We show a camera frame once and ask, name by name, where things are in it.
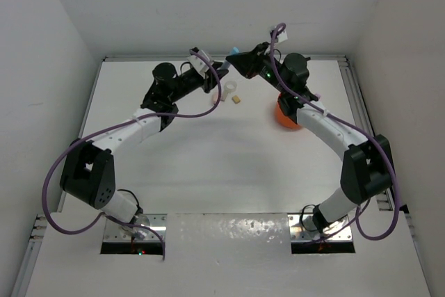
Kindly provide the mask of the blue capped glue stick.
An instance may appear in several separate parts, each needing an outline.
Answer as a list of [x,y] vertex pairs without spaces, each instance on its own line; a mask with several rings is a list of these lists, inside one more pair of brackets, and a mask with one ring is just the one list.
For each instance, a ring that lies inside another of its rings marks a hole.
[[232,50],[229,52],[229,54],[225,57],[220,69],[228,70],[231,66],[231,63],[229,62],[229,58],[231,56],[237,55],[238,53],[239,53],[239,49],[237,47],[233,47]]

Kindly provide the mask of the clear tape dispenser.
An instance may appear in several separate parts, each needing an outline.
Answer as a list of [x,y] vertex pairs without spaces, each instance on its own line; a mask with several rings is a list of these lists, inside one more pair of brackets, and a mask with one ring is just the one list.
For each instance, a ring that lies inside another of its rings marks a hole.
[[228,95],[235,92],[236,89],[237,89],[237,83],[235,81],[227,81],[222,90],[220,100],[224,102],[227,99]]

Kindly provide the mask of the pink mini stapler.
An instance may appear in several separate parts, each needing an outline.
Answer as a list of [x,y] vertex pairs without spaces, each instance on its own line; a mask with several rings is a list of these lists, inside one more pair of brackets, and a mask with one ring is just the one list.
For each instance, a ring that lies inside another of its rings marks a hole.
[[213,105],[217,104],[218,101],[220,101],[220,93],[219,92],[215,92],[212,96],[212,103]]

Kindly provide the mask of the yellow eraser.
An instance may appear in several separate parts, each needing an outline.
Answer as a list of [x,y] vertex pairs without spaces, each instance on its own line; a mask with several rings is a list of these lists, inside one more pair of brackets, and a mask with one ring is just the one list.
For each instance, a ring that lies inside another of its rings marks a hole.
[[235,95],[232,97],[232,101],[235,104],[239,104],[241,102],[241,99],[237,95]]

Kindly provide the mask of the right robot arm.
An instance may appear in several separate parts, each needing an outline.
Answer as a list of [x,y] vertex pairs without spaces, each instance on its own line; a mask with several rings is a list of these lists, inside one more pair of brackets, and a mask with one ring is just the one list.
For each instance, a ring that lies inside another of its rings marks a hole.
[[260,76],[276,88],[281,112],[321,139],[341,159],[338,189],[302,220],[305,230],[322,233],[392,186],[395,173],[389,141],[382,135],[368,137],[360,128],[346,125],[327,111],[307,87],[308,57],[291,53],[278,61],[264,42],[252,51],[229,55],[226,60],[246,79]]

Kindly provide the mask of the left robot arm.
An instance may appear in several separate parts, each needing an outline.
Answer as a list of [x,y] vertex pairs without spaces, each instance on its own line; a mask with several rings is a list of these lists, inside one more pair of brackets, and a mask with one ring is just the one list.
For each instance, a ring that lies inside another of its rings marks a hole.
[[181,74],[172,63],[158,64],[139,109],[128,120],[73,142],[60,179],[64,192],[117,221],[135,222],[142,209],[117,190],[115,158],[166,129],[180,115],[180,99],[199,88],[205,93],[219,88],[229,72],[219,61],[191,56],[188,62],[190,69]]

